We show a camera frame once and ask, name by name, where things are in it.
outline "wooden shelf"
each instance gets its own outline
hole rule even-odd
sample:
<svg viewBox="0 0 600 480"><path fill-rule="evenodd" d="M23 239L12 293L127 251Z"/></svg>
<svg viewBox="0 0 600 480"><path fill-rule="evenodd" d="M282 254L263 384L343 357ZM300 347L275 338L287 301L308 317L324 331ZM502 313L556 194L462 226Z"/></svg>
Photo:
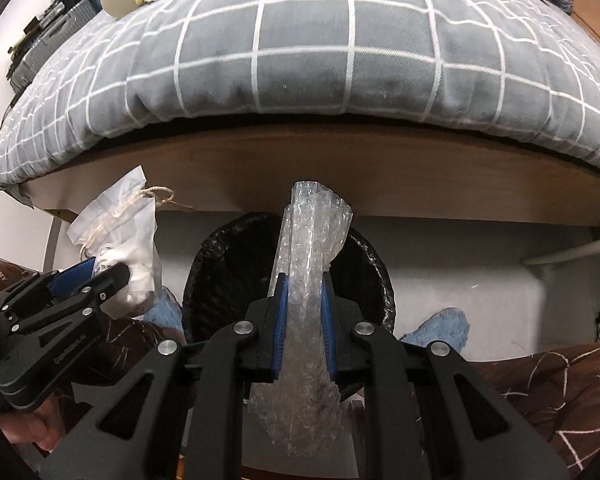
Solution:
<svg viewBox="0 0 600 480"><path fill-rule="evenodd" d="M296 180L318 180L357 215L600 226L600 173L417 125L286 123L183 134L87 152L23 188L37 207L71 217L138 165L150 186L171 187L178 202L200 211L281 212Z"/></svg>

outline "plastic bubble wrap bundle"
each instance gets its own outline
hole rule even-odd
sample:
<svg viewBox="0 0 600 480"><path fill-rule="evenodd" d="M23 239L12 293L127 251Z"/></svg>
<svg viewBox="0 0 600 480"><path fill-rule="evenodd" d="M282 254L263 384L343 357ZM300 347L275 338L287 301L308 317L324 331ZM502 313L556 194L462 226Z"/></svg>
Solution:
<svg viewBox="0 0 600 480"><path fill-rule="evenodd" d="M269 287L288 275L282 370L273 384L254 384L249 410L289 455L311 455L342 430L340 391L330 380L320 324L322 273L347 239L353 214L333 191L297 182L286 208Z"/></svg>

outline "gray suitcase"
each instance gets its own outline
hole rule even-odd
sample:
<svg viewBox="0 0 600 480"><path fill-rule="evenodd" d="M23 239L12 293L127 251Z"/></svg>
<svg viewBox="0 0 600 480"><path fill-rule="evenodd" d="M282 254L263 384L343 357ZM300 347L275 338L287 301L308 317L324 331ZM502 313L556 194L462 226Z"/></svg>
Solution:
<svg viewBox="0 0 600 480"><path fill-rule="evenodd" d="M23 56L11 76L11 87L17 92L29 85L51 55L95 15L89 1L82 0L66 14L56 19Z"/></svg>

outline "human hand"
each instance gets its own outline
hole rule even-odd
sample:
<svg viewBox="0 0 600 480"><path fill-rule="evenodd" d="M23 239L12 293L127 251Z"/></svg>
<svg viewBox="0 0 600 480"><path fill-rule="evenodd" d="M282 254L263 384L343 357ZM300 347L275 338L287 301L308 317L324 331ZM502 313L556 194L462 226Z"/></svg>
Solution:
<svg viewBox="0 0 600 480"><path fill-rule="evenodd" d="M36 444L45 451L53 451L66 434L53 394L32 413L0 415L0 429L12 444Z"/></svg>

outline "black plastic bag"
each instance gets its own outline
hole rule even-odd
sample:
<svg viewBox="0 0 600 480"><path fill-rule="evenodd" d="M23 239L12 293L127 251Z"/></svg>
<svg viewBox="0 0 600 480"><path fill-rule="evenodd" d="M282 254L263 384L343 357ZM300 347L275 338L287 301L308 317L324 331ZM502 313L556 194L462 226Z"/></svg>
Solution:
<svg viewBox="0 0 600 480"><path fill-rule="evenodd" d="M280 215L249 213L202 243L182 302L187 341L211 338L222 327L244 319L249 305L267 296L281 225ZM393 332L395 301L389 273L376 250L355 229L349 229L330 271L337 296L355 301L365 320ZM343 398L355 391L347 388Z"/></svg>

